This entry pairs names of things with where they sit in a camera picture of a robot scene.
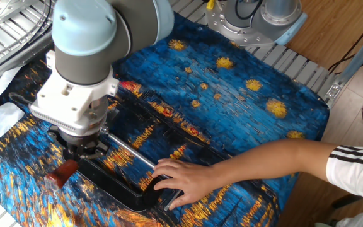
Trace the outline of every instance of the black stripe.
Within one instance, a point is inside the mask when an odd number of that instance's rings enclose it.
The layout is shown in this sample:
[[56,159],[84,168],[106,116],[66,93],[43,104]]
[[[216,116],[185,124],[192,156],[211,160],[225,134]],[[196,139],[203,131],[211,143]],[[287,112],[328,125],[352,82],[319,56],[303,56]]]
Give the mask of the black stripe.
[[351,149],[351,150],[354,150],[354,151],[363,151],[363,149],[356,148],[356,147],[353,147],[353,146],[340,146],[340,147]]
[[360,158],[348,158],[348,157],[338,156],[336,154],[331,154],[330,157],[331,158],[336,158],[336,159],[341,160],[341,161],[346,161],[346,162],[349,162],[349,163],[363,164],[363,160],[360,159]]
[[347,151],[347,150],[343,150],[343,149],[340,149],[340,148],[336,148],[335,151],[339,151],[339,152],[344,153],[344,154],[352,154],[352,155],[355,155],[355,156],[363,156],[363,153],[357,152],[357,151]]

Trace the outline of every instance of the screw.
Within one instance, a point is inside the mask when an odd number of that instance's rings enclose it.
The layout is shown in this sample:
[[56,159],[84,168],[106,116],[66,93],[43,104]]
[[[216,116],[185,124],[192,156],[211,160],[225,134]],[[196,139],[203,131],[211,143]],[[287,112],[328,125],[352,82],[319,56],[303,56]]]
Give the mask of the screw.
[[100,131],[101,131],[102,133],[105,133],[105,134],[109,133],[109,131],[108,131],[108,127],[106,127],[106,126],[102,127],[102,128],[100,129]]
[[97,114],[95,114],[95,113],[91,113],[91,119],[92,119],[92,120],[95,120],[96,118],[98,118]]

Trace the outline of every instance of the human arm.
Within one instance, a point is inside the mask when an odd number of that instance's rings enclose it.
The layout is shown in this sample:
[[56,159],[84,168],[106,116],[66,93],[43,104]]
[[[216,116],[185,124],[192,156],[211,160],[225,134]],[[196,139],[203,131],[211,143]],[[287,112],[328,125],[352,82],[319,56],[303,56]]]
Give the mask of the human arm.
[[165,174],[173,178],[157,183],[155,189],[184,192],[172,203],[171,209],[174,209],[195,202],[214,189],[243,180],[278,178],[295,172],[308,172],[327,180],[327,160],[336,147],[315,141],[285,139],[263,144],[212,166],[159,160],[153,177]]

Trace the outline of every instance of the wire rack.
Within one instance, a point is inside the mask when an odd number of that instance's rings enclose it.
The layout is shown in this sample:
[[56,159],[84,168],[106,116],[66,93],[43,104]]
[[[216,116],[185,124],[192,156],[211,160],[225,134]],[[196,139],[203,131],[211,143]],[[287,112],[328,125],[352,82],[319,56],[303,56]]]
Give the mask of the wire rack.
[[0,66],[49,28],[55,0],[37,0],[31,6],[0,23]]

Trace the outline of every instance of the orange handle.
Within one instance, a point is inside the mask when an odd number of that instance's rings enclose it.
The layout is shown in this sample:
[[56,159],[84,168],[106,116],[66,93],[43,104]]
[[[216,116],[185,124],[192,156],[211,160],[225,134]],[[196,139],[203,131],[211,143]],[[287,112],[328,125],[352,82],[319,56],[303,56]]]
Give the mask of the orange handle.
[[78,163],[76,161],[67,160],[56,170],[44,177],[46,187],[53,191],[60,190],[77,169]]

